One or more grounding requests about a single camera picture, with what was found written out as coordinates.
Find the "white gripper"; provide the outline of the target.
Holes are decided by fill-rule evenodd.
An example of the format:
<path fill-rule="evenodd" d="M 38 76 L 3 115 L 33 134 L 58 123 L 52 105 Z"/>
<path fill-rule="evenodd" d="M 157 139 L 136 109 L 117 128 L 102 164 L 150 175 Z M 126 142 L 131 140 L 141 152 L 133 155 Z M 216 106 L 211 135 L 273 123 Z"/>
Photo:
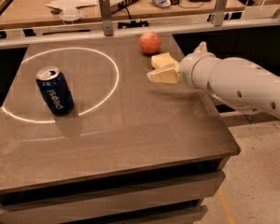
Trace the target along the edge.
<path fill-rule="evenodd" d="M 194 87 L 192 81 L 192 73 L 194 67 L 204 58 L 215 58 L 215 55 L 207 51 L 207 44 L 203 41 L 194 50 L 188 54 L 179 64 L 178 72 L 173 63 L 167 64 L 161 68 L 155 69 L 147 73 L 147 78 L 151 82 L 177 84 L 180 79 L 187 85 Z"/>

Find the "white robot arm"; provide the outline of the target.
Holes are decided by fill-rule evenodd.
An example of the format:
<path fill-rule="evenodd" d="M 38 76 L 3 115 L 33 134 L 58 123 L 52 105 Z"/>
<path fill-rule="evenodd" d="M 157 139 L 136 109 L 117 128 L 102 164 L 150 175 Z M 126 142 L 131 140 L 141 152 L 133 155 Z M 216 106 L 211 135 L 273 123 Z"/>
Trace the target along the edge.
<path fill-rule="evenodd" d="M 180 63 L 158 66 L 147 78 L 168 84 L 182 81 L 243 114 L 266 112 L 280 119 L 280 77 L 243 58 L 219 59 L 204 42 Z"/>

